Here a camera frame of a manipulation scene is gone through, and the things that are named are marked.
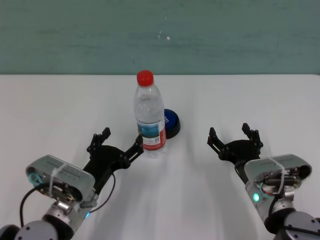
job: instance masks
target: bottle label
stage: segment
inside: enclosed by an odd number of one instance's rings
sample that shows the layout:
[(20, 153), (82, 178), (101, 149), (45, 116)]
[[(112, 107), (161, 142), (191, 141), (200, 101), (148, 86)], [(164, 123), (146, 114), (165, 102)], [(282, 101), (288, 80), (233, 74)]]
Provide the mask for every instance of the bottle label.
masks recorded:
[(166, 143), (165, 119), (154, 122), (144, 123), (137, 121), (138, 132), (143, 138), (143, 148), (146, 150), (158, 150)]

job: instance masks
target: black cable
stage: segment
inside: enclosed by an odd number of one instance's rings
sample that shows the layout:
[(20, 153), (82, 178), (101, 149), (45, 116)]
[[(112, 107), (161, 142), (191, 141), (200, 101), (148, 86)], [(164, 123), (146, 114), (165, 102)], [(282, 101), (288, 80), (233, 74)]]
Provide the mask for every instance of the black cable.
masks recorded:
[(300, 233), (304, 233), (304, 234), (311, 234), (311, 235), (315, 235), (315, 236), (320, 236), (320, 232), (311, 231), (311, 230), (298, 228), (298, 227), (294, 227), (294, 226), (283, 226), (283, 229), (296, 231), (296, 232), (300, 232)]
[(32, 188), (30, 191), (28, 191), (26, 193), (26, 195), (24, 195), (24, 197), (22, 198), (22, 201), (20, 203), (20, 223), (21, 223), (21, 228), (23, 228), (23, 226), (25, 225), (24, 224), (24, 205), (25, 205), (25, 202), (27, 200), (27, 198), (35, 191), (39, 191), (43, 188), (46, 188), (46, 187), (49, 187), (49, 183), (43, 183), (43, 184), (40, 184), (38, 186), (35, 186), (34, 188)]
[(114, 192), (115, 186), (116, 186), (116, 176), (115, 176), (115, 174), (112, 173), (112, 177), (113, 177), (113, 186), (112, 186), (112, 189), (111, 189), (111, 192), (110, 192), (108, 198), (107, 198), (107, 199), (104, 201), (104, 203), (102, 203), (100, 206), (98, 206), (97, 208), (91, 210), (91, 211), (89, 212), (90, 214), (98, 211), (100, 208), (102, 208), (102, 207), (109, 201), (112, 193)]
[(274, 195), (274, 198), (272, 199), (272, 202), (269, 207), (269, 213), (268, 213), (269, 217), (272, 215), (272, 210), (274, 209), (275, 203), (276, 203), (276, 201), (278, 201), (279, 198), (280, 198), (280, 194)]

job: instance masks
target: plastic water bottle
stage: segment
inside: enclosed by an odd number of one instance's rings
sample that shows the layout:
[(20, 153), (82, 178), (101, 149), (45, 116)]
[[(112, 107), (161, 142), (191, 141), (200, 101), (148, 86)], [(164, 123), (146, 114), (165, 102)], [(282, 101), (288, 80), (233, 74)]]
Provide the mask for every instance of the plastic water bottle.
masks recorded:
[(138, 87), (134, 96), (134, 114), (138, 132), (143, 138), (143, 148), (159, 150), (166, 143), (164, 102), (151, 71), (140, 71), (136, 78)]

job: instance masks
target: white table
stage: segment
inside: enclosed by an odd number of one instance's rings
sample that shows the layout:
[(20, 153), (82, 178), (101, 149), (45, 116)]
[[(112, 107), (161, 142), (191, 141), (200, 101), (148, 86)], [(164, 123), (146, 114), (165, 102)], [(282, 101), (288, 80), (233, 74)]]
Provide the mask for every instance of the white table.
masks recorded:
[[(143, 154), (117, 171), (110, 201), (73, 239), (271, 240), (234, 166), (206, 144), (210, 127), (225, 143), (246, 139), (244, 122), (259, 130), (262, 157), (293, 153), (312, 165), (294, 206), (320, 217), (319, 76), (156, 76), (155, 83), (165, 107), (180, 117), (180, 133), (164, 153)], [(111, 129), (106, 144), (122, 150), (133, 144), (136, 86), (135, 76), (0, 76), (0, 226), (20, 225), (32, 161), (51, 154), (83, 168), (92, 135), (105, 127)], [(24, 221), (40, 219), (50, 204), (34, 193)]]

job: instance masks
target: green wall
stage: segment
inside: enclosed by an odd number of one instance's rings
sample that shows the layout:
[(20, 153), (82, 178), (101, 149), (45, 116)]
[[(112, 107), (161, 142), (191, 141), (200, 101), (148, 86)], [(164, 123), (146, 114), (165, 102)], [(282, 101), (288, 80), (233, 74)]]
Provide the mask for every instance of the green wall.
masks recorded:
[(1, 74), (141, 69), (318, 74), (320, 0), (0, 0)]

